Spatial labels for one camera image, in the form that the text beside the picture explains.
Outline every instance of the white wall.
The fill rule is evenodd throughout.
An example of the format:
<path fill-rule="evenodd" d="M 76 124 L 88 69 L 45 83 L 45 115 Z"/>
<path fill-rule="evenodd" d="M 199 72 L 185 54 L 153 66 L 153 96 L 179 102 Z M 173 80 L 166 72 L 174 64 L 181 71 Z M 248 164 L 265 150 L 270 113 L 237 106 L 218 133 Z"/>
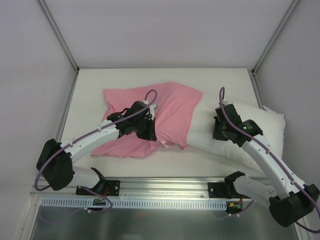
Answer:
<path fill-rule="evenodd" d="M 292 0 L 47 0 L 80 67 L 249 68 Z"/>
<path fill-rule="evenodd" d="M 0 239 L 10 240 L 74 71 L 35 0 L 2 0 L 0 34 Z"/>
<path fill-rule="evenodd" d="M 301 1 L 258 71 L 258 81 L 264 103 L 285 114 L 283 160 L 320 188 L 319 0 Z M 308 219 L 319 229 L 315 212 Z"/>

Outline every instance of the purple cable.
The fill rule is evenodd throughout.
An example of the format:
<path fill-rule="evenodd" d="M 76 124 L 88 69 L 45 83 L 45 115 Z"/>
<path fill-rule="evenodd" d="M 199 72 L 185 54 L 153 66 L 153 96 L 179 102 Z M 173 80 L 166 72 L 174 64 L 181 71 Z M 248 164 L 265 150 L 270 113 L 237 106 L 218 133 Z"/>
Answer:
<path fill-rule="evenodd" d="M 132 117 L 134 117 L 134 116 L 142 113 L 142 112 L 145 111 L 146 109 L 148 109 L 148 108 L 156 101 L 157 96 L 158 96 L 157 91 L 154 90 L 154 89 L 151 89 L 151 90 L 148 91 L 147 94 L 145 95 L 145 99 L 147 99 L 148 95 L 149 95 L 151 92 L 154 92 L 154 97 L 153 97 L 152 101 L 151 101 L 146 107 L 142 108 L 141 110 L 139 110 L 139 111 L 137 111 L 137 112 L 135 112 L 135 113 L 133 113 L 133 114 L 131 114 L 131 115 L 129 115 L 129 116 L 126 116 L 126 117 L 124 117 L 124 118 L 121 118 L 120 120 L 117 120 L 117 121 L 114 121 L 114 122 L 112 122 L 112 123 L 110 123 L 110 124 L 107 124 L 107 125 L 103 126 L 101 129 L 108 128 L 108 127 L 110 127 L 110 126 L 112 126 L 112 125 L 114 125 L 114 124 L 118 124 L 118 123 L 120 123 L 120 122 L 122 122 L 122 121 L 125 121 L 125 120 L 127 120 L 127 119 L 130 119 L 130 118 L 132 118 Z M 95 129 L 95 130 L 93 130 L 93 131 L 91 131 L 91 132 L 88 132 L 88 133 L 86 133 L 85 135 L 82 135 L 82 136 L 78 137 L 76 140 L 74 140 L 74 141 L 72 142 L 72 144 L 75 144 L 75 143 L 79 142 L 80 140 L 82 140 L 82 139 L 84 139 L 84 138 L 86 138 L 86 137 L 88 137 L 88 136 L 90 136 L 90 135 L 92 135 L 92 134 L 94 134 L 94 133 L 96 133 L 96 132 L 98 132 L 98 131 L 99 131 L 98 129 Z M 37 174 L 36 177 L 35 177 L 35 180 L 34 180 L 34 189 L 35 189 L 35 190 L 37 190 L 37 191 L 43 191 L 43 190 L 46 190 L 46 189 L 48 189 L 48 188 L 50 187 L 50 185 L 48 185 L 48 186 L 45 186 L 45 187 L 43 187 L 43 188 L 39 188 L 38 182 L 39 182 L 40 176 L 41 176 L 41 174 L 43 173 L 44 169 L 48 166 L 48 164 L 49 164 L 58 154 L 60 154 L 61 152 L 63 152 L 63 151 L 66 150 L 67 148 L 69 148 L 70 146 L 71 146 L 70 144 L 67 144 L 66 146 L 62 147 L 60 150 L 56 151 L 51 157 L 49 157 L 49 159 L 44 163 L 44 165 L 41 167 L 41 169 L 39 170 L 38 174 Z"/>
<path fill-rule="evenodd" d="M 102 195 L 100 195 L 100 194 L 98 194 L 98 193 L 96 193 L 96 192 L 94 192 L 94 191 L 91 191 L 89 188 L 87 188 L 87 187 L 85 187 L 85 186 L 81 186 L 81 187 L 82 187 L 84 190 L 86 190 L 87 192 L 89 192 L 89 193 L 91 193 L 91 194 L 93 194 L 93 195 L 96 195 L 96 196 L 102 198 L 101 201 L 106 200 L 106 201 L 110 204 L 110 206 L 109 206 L 108 208 L 103 208 L 103 210 L 101 210 L 101 211 L 90 210 L 90 213 L 102 214 L 102 213 L 108 212 L 108 211 L 113 207 L 113 205 L 114 205 L 113 202 L 110 201 L 110 199 L 107 198 L 107 196 L 102 196 Z"/>
<path fill-rule="evenodd" d="M 246 211 L 253 205 L 254 202 L 255 202 L 255 200 L 252 199 L 252 201 L 248 204 L 248 206 L 246 206 L 241 212 L 239 212 L 238 215 L 246 212 Z M 236 215 L 237 215 L 237 214 L 232 214 L 232 215 L 229 215 L 229 214 L 228 214 L 228 215 L 226 215 L 226 216 L 224 216 L 224 217 L 221 217 L 221 218 L 217 218 L 217 217 L 215 217 L 215 216 L 212 215 L 212 217 L 213 217 L 215 220 L 221 221 L 221 220 L 225 220 L 225 219 L 227 219 L 227 218 L 230 218 L 230 217 L 236 216 Z"/>
<path fill-rule="evenodd" d="M 265 151 L 267 151 L 270 156 L 275 160 L 275 162 L 280 166 L 280 168 L 284 171 L 284 173 L 287 175 L 287 177 L 290 179 L 290 181 L 293 182 L 293 184 L 310 200 L 310 202 L 314 205 L 318 216 L 320 218 L 320 207 L 318 206 L 318 204 L 316 203 L 315 200 L 313 200 L 313 198 L 298 184 L 295 182 L 295 179 L 291 176 L 291 174 L 288 172 L 288 170 L 285 168 L 285 166 L 279 161 L 279 159 L 276 157 L 276 155 L 274 155 L 272 152 L 269 151 L 269 148 L 267 146 L 265 146 L 261 141 L 259 141 L 258 139 L 256 139 L 255 137 L 251 136 L 250 134 L 246 133 L 245 131 L 242 131 L 240 128 L 238 128 L 236 125 L 234 125 L 230 119 L 228 118 L 228 115 L 225 111 L 225 107 L 223 104 L 225 98 L 225 87 L 223 86 L 220 89 L 219 92 L 219 105 L 221 107 L 222 113 L 225 117 L 225 119 L 227 120 L 227 122 L 231 125 L 231 127 L 233 127 L 235 130 L 237 130 L 239 133 L 247 136 L 248 138 L 252 139 L 253 141 L 255 141 L 257 144 L 259 144 Z M 301 228 L 303 228 L 304 230 L 307 230 L 308 232 L 314 233 L 314 234 L 319 234 L 320 233 L 320 229 L 319 230 L 312 230 L 307 228 L 306 226 L 303 226 L 302 224 L 300 224 L 299 222 L 296 222 L 295 224 L 297 224 L 298 226 L 300 226 Z"/>
<path fill-rule="evenodd" d="M 84 210 L 84 209 L 83 209 L 83 208 L 78 208 L 77 210 L 73 211 L 73 212 L 72 212 L 69 216 L 67 216 L 66 218 L 63 218 L 63 219 L 60 219 L 60 220 L 57 220 L 57 221 L 49 221 L 49 220 L 46 220 L 46 219 L 44 219 L 44 218 L 42 217 L 42 215 L 41 215 L 42 209 L 40 208 L 40 209 L 39 209 L 39 212 L 38 212 L 38 218 L 39 218 L 41 221 L 45 222 L 46 224 L 61 223 L 61 222 L 65 221 L 65 220 L 68 220 L 70 217 L 72 217 L 72 216 L 73 216 L 74 214 L 76 214 L 77 212 L 80 212 L 81 210 Z"/>

